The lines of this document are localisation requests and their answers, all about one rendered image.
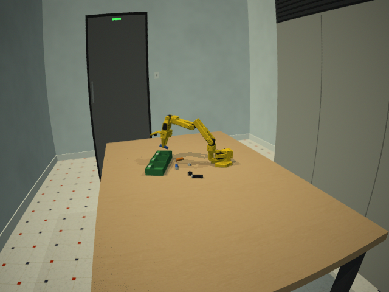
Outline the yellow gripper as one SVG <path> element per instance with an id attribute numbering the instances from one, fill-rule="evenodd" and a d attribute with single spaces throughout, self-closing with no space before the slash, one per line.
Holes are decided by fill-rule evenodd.
<path id="1" fill-rule="evenodd" d="M 157 133 L 161 134 L 160 137 L 162 141 L 162 148 L 164 148 L 164 146 L 166 146 L 168 142 L 168 138 L 171 137 L 171 135 L 173 134 L 172 132 L 173 130 L 169 129 L 168 131 L 162 130 L 162 131 L 154 132 L 153 134 L 150 135 L 157 136 Z"/>

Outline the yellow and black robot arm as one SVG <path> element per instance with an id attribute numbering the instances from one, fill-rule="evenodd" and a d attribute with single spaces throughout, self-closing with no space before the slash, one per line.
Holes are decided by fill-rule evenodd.
<path id="1" fill-rule="evenodd" d="M 207 145 L 208 160 L 211 161 L 211 163 L 215 163 L 215 167 L 226 168 L 232 165 L 232 161 L 231 161 L 232 151 L 228 148 L 222 150 L 216 150 L 216 143 L 215 143 L 216 139 L 213 137 L 211 132 L 209 132 L 209 130 L 204 126 L 204 124 L 199 119 L 196 119 L 194 122 L 190 122 L 187 120 L 180 119 L 179 116 L 175 116 L 175 115 L 172 116 L 170 114 L 165 117 L 165 121 L 162 125 L 162 130 L 168 131 L 171 128 L 171 124 L 178 125 L 187 128 L 189 130 L 194 130 L 195 128 L 197 128 L 199 132 L 202 134 L 202 136 L 204 137 L 204 139 L 208 142 Z M 213 153 L 215 153 L 215 158 L 213 157 Z"/>

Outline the green three-compartment bin rack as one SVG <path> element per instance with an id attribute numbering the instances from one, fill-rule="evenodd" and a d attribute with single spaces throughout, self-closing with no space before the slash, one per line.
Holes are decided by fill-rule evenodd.
<path id="1" fill-rule="evenodd" d="M 151 158 L 150 163 L 145 168 L 145 175 L 163 176 L 170 161 L 172 151 L 158 150 Z"/>

